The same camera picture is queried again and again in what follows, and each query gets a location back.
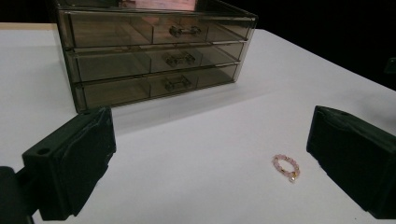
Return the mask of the pink object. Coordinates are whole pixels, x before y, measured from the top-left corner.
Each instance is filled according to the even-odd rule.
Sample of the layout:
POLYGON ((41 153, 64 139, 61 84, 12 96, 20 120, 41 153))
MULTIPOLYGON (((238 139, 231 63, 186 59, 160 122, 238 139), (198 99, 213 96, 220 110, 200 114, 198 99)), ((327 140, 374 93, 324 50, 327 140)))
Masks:
POLYGON ((120 0, 121 7, 139 9, 194 10, 197 0, 120 0))

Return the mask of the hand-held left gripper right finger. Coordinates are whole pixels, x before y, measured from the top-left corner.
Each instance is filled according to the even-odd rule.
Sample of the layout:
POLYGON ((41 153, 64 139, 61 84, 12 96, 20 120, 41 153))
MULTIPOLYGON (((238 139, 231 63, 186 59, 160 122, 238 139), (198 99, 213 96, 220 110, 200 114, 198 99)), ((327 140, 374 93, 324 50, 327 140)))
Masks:
POLYGON ((395 135, 318 105, 306 151, 363 210, 377 219, 396 219, 395 135))

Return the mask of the smoky clear plastic drawer organizer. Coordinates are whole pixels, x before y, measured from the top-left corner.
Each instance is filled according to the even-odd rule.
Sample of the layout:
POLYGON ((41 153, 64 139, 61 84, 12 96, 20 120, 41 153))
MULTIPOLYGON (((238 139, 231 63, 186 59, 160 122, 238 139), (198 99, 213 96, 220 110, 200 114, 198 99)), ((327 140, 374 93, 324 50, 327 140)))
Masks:
POLYGON ((58 32, 63 48, 64 61, 66 64, 67 75, 69 78, 69 83, 71 87, 71 92, 73 95, 73 100, 76 106, 77 94, 76 88, 83 85, 94 85, 104 82, 111 82, 117 80, 124 80, 129 78, 140 78, 140 77, 153 77, 159 76, 161 74, 167 73, 178 73, 187 70, 199 70, 211 67, 225 66, 207 66, 198 67, 190 69, 180 69, 176 71, 165 71, 160 73, 148 74, 143 76, 130 76, 130 77, 118 77, 106 80, 95 80, 88 82, 75 82, 69 68, 70 59, 69 55, 74 55, 79 52, 102 52, 108 50, 145 50, 145 49, 166 49, 166 48, 182 48, 189 46, 205 46, 205 45, 221 45, 227 43, 243 43, 244 48, 242 51, 241 62, 237 64, 236 75, 234 76, 235 81, 238 79, 243 61, 245 59, 246 53, 248 51, 248 45, 250 43, 251 37, 256 28, 258 17, 257 15, 245 11, 244 9, 232 6, 222 0, 197 0, 194 10, 166 10, 166 9, 139 9, 130 7, 121 7, 120 0, 53 0, 54 13, 56 16, 56 21, 58 25, 58 32), (136 15, 165 15, 165 16, 202 16, 202 17, 222 17, 222 18, 245 18, 253 21, 252 29, 249 32, 248 40, 246 41, 230 41, 230 42, 210 42, 210 43, 174 43, 174 44, 154 44, 154 45, 137 45, 137 46, 119 46, 119 47, 100 47, 100 48, 69 48, 64 43, 63 36, 63 18, 64 15, 70 12, 82 12, 82 13, 111 13, 111 14, 136 14, 136 15))

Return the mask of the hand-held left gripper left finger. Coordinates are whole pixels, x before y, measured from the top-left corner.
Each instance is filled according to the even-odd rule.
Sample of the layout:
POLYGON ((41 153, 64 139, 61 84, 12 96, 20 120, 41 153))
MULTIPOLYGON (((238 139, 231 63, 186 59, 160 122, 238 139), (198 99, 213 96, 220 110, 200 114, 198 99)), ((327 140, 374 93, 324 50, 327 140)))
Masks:
POLYGON ((116 152, 112 112, 76 115, 22 154, 26 180, 44 220, 77 216, 116 152))

